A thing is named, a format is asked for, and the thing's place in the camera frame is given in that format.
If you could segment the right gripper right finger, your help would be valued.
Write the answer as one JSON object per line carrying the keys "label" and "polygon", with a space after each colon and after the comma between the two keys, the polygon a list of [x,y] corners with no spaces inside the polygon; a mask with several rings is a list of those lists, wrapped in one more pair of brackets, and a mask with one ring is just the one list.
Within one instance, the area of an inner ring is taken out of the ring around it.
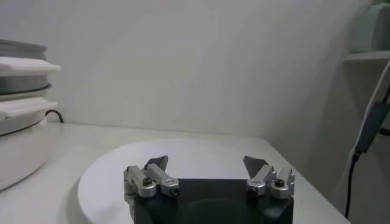
{"label": "right gripper right finger", "polygon": [[294,196],[295,175],[289,167],[279,173],[265,160],[244,156],[243,163],[250,178],[246,181],[246,192],[249,198],[258,198],[270,193],[271,197],[286,200]]}

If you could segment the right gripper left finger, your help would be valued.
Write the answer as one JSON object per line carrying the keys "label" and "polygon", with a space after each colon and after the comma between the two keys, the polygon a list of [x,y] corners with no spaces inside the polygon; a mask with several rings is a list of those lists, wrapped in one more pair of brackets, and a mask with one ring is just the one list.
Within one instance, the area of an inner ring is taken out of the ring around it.
{"label": "right gripper left finger", "polygon": [[180,194],[179,180],[169,176],[165,170],[168,156],[151,158],[141,169],[138,166],[128,166],[124,172],[124,194],[152,198],[158,193],[170,197]]}

